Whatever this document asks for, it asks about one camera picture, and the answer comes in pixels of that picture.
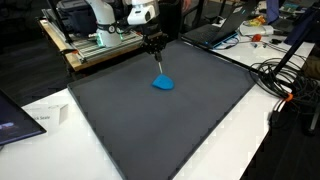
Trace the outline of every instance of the gray mat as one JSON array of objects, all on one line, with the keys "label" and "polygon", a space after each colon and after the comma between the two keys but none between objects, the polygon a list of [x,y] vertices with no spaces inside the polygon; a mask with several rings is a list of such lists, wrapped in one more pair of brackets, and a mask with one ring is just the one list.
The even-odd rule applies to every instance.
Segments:
[{"label": "gray mat", "polygon": [[171,91],[151,86],[159,70],[148,54],[69,85],[124,179],[173,178],[254,84],[247,70],[179,41],[163,60]]}]

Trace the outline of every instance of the wooden table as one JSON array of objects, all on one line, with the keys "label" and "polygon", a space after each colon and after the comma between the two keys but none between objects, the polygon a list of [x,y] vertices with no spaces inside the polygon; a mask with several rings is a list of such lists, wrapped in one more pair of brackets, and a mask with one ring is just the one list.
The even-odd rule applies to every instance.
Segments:
[{"label": "wooden table", "polygon": [[[49,22],[47,20],[39,20],[39,25],[40,25],[42,31],[44,32],[44,34],[46,34],[49,37],[49,39],[51,39],[54,42],[54,44],[58,47],[59,51],[69,49],[67,43],[65,43],[63,41],[63,39],[60,38],[58,33],[49,25]],[[117,51],[113,54],[108,54],[107,56],[103,56],[97,60],[87,61],[85,63],[81,63],[80,60],[72,53],[64,55],[63,58],[67,63],[68,73],[70,73],[72,71],[77,72],[77,71],[83,70],[85,68],[91,67],[93,65],[96,65],[98,63],[113,59],[113,58],[120,56],[122,54],[134,51],[134,50],[138,49],[139,47],[140,47],[139,45],[130,46],[126,49],[122,49],[122,50]]]}]

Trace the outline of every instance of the monitor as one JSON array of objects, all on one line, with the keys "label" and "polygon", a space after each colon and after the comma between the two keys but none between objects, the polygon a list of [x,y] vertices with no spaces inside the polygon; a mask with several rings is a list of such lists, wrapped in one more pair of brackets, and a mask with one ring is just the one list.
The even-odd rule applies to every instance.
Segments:
[{"label": "monitor", "polygon": [[0,90],[0,109],[0,146],[46,132],[2,90]]}]

